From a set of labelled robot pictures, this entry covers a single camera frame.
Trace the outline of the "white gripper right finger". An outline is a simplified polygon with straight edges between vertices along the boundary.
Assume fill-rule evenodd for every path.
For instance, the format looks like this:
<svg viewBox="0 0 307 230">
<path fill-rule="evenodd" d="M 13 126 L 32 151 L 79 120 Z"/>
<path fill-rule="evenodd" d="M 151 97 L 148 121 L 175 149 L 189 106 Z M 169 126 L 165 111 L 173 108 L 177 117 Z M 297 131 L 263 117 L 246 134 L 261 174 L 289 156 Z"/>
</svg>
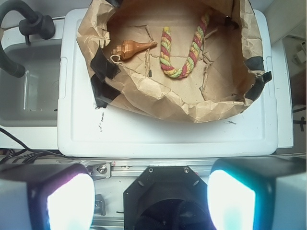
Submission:
<svg viewBox="0 0 307 230">
<path fill-rule="evenodd" d="M 305 157 L 220 158 L 208 179 L 207 202 L 218 230 L 305 230 Z"/>
</svg>

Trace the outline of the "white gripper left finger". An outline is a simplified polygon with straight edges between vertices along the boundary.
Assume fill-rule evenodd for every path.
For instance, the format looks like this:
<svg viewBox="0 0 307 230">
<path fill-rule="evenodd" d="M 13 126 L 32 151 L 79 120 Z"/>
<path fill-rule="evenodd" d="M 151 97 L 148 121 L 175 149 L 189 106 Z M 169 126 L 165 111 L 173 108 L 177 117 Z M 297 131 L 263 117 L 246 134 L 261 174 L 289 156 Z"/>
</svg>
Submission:
<svg viewBox="0 0 307 230">
<path fill-rule="evenodd" d="M 76 164 L 2 164 L 2 230 L 88 230 L 95 204 L 94 181 Z"/>
</svg>

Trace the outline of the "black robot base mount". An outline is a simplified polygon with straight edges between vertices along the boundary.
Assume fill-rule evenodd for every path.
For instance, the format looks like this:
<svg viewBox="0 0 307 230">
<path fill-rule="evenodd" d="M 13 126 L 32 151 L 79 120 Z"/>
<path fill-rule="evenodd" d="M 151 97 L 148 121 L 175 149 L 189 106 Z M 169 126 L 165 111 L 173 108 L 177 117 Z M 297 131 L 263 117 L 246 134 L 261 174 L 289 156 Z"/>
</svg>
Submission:
<svg viewBox="0 0 307 230">
<path fill-rule="evenodd" d="M 149 166 L 123 193 L 126 230 L 213 230 L 207 184 L 188 166 Z"/>
</svg>

